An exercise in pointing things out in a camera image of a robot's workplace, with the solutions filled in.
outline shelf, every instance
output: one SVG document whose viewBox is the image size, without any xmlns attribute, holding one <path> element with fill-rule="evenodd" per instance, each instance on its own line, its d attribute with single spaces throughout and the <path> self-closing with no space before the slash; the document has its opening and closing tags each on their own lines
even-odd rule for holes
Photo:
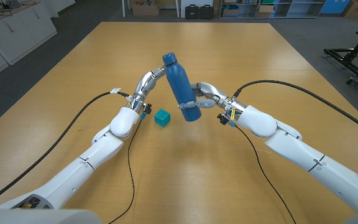
<svg viewBox="0 0 358 224">
<path fill-rule="evenodd" d="M 258 3 L 223 3 L 222 5 L 246 5 L 246 4 L 249 4 L 249 5 L 253 5 L 253 4 L 258 4 Z"/>
<path fill-rule="evenodd" d="M 293 0 L 294 4 L 324 4 L 324 1 L 319 0 Z"/>
<path fill-rule="evenodd" d="M 314 14 L 305 14 L 305 13 L 288 13 L 287 18 L 316 18 Z"/>
<path fill-rule="evenodd" d="M 274 0 L 273 3 L 260 3 L 260 4 L 291 4 L 288 0 Z"/>
<path fill-rule="evenodd" d="M 221 19 L 253 19 L 255 14 L 247 13 L 247 14 L 239 14 L 238 16 L 221 16 Z"/>
<path fill-rule="evenodd" d="M 295 4 L 291 5 L 288 17 L 305 18 L 317 17 L 324 4 Z"/>
<path fill-rule="evenodd" d="M 285 18 L 286 15 L 286 13 L 274 13 L 270 18 Z"/>
</svg>

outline teal cube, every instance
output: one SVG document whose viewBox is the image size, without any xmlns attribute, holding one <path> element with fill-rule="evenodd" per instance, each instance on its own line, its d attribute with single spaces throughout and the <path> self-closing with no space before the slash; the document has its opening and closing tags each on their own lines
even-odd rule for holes
<svg viewBox="0 0 358 224">
<path fill-rule="evenodd" d="M 160 109 L 160 111 L 154 115 L 154 120 L 161 127 L 165 127 L 171 121 L 171 114 Z"/>
</svg>

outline black case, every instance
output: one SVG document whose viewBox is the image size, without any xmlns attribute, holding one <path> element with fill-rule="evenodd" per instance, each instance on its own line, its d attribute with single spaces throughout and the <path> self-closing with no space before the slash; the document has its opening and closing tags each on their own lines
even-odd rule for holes
<svg viewBox="0 0 358 224">
<path fill-rule="evenodd" d="M 186 19 L 198 19 L 198 14 L 200 13 L 200 8 L 195 4 L 186 6 L 185 8 L 185 17 Z"/>
<path fill-rule="evenodd" d="M 214 17 L 214 7 L 205 5 L 200 7 L 200 19 L 212 19 Z"/>
</svg>

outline cable connector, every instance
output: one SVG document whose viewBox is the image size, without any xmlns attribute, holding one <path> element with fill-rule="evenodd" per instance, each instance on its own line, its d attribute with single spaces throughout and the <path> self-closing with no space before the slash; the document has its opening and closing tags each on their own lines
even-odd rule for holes
<svg viewBox="0 0 358 224">
<path fill-rule="evenodd" d="M 229 121 L 225 116 L 222 116 L 221 114 L 218 115 L 218 118 L 223 125 L 227 124 L 227 122 Z"/>
<path fill-rule="evenodd" d="M 119 90 L 121 88 L 113 88 L 111 91 L 110 91 L 110 94 L 118 94 Z"/>
<path fill-rule="evenodd" d="M 110 91 L 110 94 L 120 94 L 121 96 L 124 96 L 124 97 L 128 97 L 129 94 L 126 94 L 126 93 L 123 93 L 123 92 L 120 92 L 121 88 L 113 88 L 111 91 Z"/>
<path fill-rule="evenodd" d="M 145 104 L 144 113 L 150 114 L 152 112 L 152 105 L 150 103 Z"/>
<path fill-rule="evenodd" d="M 230 126 L 232 126 L 232 127 L 237 127 L 237 125 L 233 122 L 233 121 L 229 121 L 229 124 L 230 124 Z"/>
<path fill-rule="evenodd" d="M 235 100 L 235 99 L 240 95 L 241 90 L 242 90 L 242 88 L 238 89 L 238 90 L 234 93 L 234 95 L 233 95 L 231 98 L 232 98 L 233 100 Z"/>
</svg>

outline black cable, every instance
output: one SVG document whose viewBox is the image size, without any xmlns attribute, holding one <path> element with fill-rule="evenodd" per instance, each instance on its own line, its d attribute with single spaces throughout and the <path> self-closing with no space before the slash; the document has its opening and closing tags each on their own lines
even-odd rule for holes
<svg viewBox="0 0 358 224">
<path fill-rule="evenodd" d="M 123 93 L 123 92 L 117 92 L 118 94 L 120 94 L 121 96 L 124 96 L 124 97 L 127 97 L 127 96 L 129 96 L 129 94 L 127 94 L 127 93 Z"/>
<path fill-rule="evenodd" d="M 262 173 L 264 174 L 264 176 L 265 176 L 267 182 L 270 184 L 270 186 L 272 186 L 273 190 L 274 190 L 274 191 L 276 192 L 276 194 L 280 197 L 280 199 L 281 199 L 281 201 L 283 202 L 285 208 L 287 209 L 288 213 L 290 214 L 290 216 L 291 216 L 291 218 L 292 218 L 292 221 L 294 222 L 294 224 L 296 224 L 296 221 L 295 221 L 295 219 L 293 218 L 293 216 L 292 216 L 292 214 L 291 214 L 291 212 L 290 212 L 290 209 L 288 208 L 288 206 L 287 206 L 286 203 L 284 202 L 284 199 L 281 197 L 281 195 L 278 193 L 278 191 L 276 190 L 276 188 L 275 188 L 275 187 L 273 186 L 273 184 L 270 182 L 269 178 L 267 178 L 267 176 L 266 176 L 266 174 L 265 174 L 265 171 L 264 171 L 263 168 L 262 168 L 262 165 L 260 165 L 258 153 L 256 152 L 256 149 L 255 149 L 254 144 L 252 143 L 252 141 L 248 138 L 248 136 L 247 136 L 238 126 L 236 126 L 236 128 L 237 128 L 238 130 L 240 130 L 241 133 L 247 137 L 249 143 L 251 143 L 251 146 L 252 146 L 252 148 L 253 148 L 254 151 L 255 151 L 256 160 L 258 161 L 258 165 L 259 165 L 259 167 L 260 167 L 260 170 L 261 170 Z"/>
<path fill-rule="evenodd" d="M 125 213 L 128 212 L 128 210 L 131 208 L 132 204 L 134 203 L 134 199 L 135 199 L 135 183 L 134 183 L 134 177 L 132 176 L 132 170 L 131 170 L 131 163 L 129 162 L 129 150 L 131 149 L 131 144 L 132 144 L 132 141 L 134 140 L 135 138 L 135 135 L 136 135 L 136 132 L 137 130 L 139 129 L 139 126 L 140 124 L 142 123 L 143 120 L 141 120 L 139 122 L 139 125 L 137 126 L 136 128 L 136 131 L 134 133 L 134 135 L 132 136 L 132 139 L 131 139 L 131 142 L 129 143 L 129 146 L 128 146 L 128 167 L 129 167 L 129 173 L 131 174 L 131 180 L 132 180 L 132 200 L 131 200 L 131 203 L 129 204 L 127 210 L 125 210 L 125 212 L 123 212 L 121 215 L 119 215 L 117 218 L 115 218 L 113 221 L 109 222 L 109 224 L 112 224 L 113 222 L 115 222 L 117 219 L 121 218 L 123 215 L 125 215 Z"/>
<path fill-rule="evenodd" d="M 37 3 L 36 1 L 24 1 L 24 2 L 20 2 L 20 4 L 26 3 L 26 2 L 32 2 L 32 4 L 36 4 L 36 3 Z"/>
<path fill-rule="evenodd" d="M 14 184 L 16 184 L 21 178 L 23 178 L 26 174 L 28 174 L 36 165 L 38 165 L 51 151 L 55 148 L 55 146 L 62 140 L 64 135 L 66 135 L 67 131 L 71 128 L 71 126 L 74 124 L 74 122 L 77 120 L 77 118 L 82 114 L 82 112 L 95 100 L 99 99 L 102 96 L 109 95 L 110 92 L 100 94 L 99 96 L 93 98 L 89 103 L 87 103 L 81 110 L 78 112 L 78 114 L 75 116 L 73 121 L 68 125 L 66 130 L 63 132 L 62 135 L 56 140 L 56 142 L 48 149 L 46 153 L 44 153 L 35 163 L 33 163 L 29 168 L 27 168 L 20 176 L 18 176 L 16 179 L 14 179 L 10 184 L 8 184 L 6 187 L 4 187 L 2 190 L 0 190 L 0 195 L 3 194 L 5 191 L 7 191 L 9 188 L 11 188 Z"/>
<path fill-rule="evenodd" d="M 340 112 L 341 114 L 343 114 L 344 116 L 346 116 L 347 118 L 351 119 L 352 121 L 354 121 L 356 124 L 358 124 L 358 119 L 356 119 L 355 117 L 353 117 L 352 115 L 346 113 L 345 111 L 341 110 L 340 108 L 338 108 L 337 106 L 333 105 L 332 103 L 324 100 L 322 97 L 310 92 L 309 90 L 306 90 L 302 87 L 299 87 L 299 86 L 296 86 L 294 84 L 291 84 L 291 83 L 286 83 L 286 82 L 281 82 L 281 81 L 276 81 L 276 80 L 258 80 L 258 81 L 253 81 L 253 82 L 250 82 L 250 83 L 247 83 L 245 85 L 243 85 L 242 87 L 240 87 L 233 95 L 233 97 L 238 97 L 241 90 L 247 86 L 250 86 L 250 85 L 253 85 L 253 84 L 256 84 L 256 83 L 277 83 L 277 84 L 281 84 L 281 85 L 286 85 L 286 86 L 289 86 L 289 87 L 292 87 L 292 88 L 296 88 L 297 90 L 300 90 L 304 93 L 307 93 L 309 95 L 311 95 L 312 97 L 316 98 L 317 100 L 325 103 L 326 105 L 330 106 L 331 108 L 333 108 L 334 110 Z"/>
</svg>

